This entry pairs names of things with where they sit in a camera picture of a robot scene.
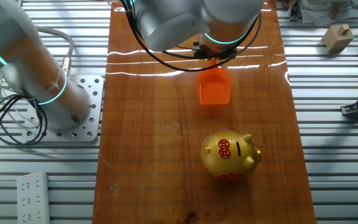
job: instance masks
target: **metal grating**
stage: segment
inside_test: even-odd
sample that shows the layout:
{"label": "metal grating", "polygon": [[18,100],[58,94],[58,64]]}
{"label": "metal grating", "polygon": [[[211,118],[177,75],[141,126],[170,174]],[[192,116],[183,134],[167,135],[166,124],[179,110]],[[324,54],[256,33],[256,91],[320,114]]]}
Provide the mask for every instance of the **metal grating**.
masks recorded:
{"label": "metal grating", "polygon": [[[73,75],[104,76],[110,21],[106,3],[28,0],[23,8],[38,26],[74,37]],[[346,21],[355,39],[335,57],[321,41],[328,26],[289,22],[283,9],[278,18],[318,223],[358,224],[358,123],[342,118],[339,110],[358,99],[358,18]],[[41,37],[62,60],[68,44]],[[20,136],[12,121],[6,126]],[[0,224],[17,223],[17,176],[37,171],[48,174],[51,224],[91,224],[98,148],[99,139],[30,149],[0,142]]]}

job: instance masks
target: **wooden block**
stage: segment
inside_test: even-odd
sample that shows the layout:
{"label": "wooden block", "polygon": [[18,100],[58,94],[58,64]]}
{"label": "wooden block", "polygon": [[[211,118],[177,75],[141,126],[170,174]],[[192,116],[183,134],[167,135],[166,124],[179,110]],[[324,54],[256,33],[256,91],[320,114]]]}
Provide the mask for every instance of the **wooden block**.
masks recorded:
{"label": "wooden block", "polygon": [[328,14],[328,17],[330,19],[334,19],[336,17],[336,14],[338,14],[339,8],[341,7],[340,4],[333,4],[331,11]]}
{"label": "wooden block", "polygon": [[347,31],[349,31],[350,29],[351,29],[351,28],[349,27],[349,25],[343,24],[343,25],[341,26],[341,28],[339,28],[339,32],[340,32],[341,34],[346,34]]}
{"label": "wooden block", "polygon": [[347,24],[331,26],[323,37],[328,52],[331,53],[343,51],[353,39],[354,36]]}

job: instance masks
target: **wooden board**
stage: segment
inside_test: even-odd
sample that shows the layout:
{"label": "wooden board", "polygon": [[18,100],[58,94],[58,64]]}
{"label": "wooden board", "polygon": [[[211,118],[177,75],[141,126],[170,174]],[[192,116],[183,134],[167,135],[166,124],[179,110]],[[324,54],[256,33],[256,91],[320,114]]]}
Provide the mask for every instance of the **wooden board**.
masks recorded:
{"label": "wooden board", "polygon": [[[223,66],[231,102],[201,106],[198,74],[154,62],[112,12],[94,224],[316,223],[274,0],[262,18],[252,48]],[[201,165],[203,139],[222,129],[253,135],[262,162],[250,177],[221,182]]]}

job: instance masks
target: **metal mounting plate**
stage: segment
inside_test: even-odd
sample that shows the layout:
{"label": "metal mounting plate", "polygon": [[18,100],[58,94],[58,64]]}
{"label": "metal mounting plate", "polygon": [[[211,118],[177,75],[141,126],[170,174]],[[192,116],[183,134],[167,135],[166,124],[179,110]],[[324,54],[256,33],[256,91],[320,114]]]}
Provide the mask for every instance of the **metal mounting plate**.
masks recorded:
{"label": "metal mounting plate", "polygon": [[[99,131],[99,120],[101,115],[101,105],[103,98],[104,78],[99,75],[72,75],[70,79],[85,88],[91,97],[91,110],[88,117],[76,128],[67,131],[47,130],[47,135],[42,142],[89,142],[96,139]],[[33,107],[29,105],[26,114],[25,125],[33,126],[38,122],[37,114]],[[30,141],[38,133],[37,129],[30,131],[23,129],[22,137]]]}

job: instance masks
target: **electrical outlet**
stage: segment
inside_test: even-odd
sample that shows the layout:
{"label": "electrical outlet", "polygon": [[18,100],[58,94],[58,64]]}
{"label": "electrical outlet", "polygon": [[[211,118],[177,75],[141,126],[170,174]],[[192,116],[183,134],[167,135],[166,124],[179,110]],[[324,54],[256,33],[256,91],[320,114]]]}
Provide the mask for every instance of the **electrical outlet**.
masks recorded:
{"label": "electrical outlet", "polygon": [[17,178],[17,223],[49,224],[46,173],[37,172]]}

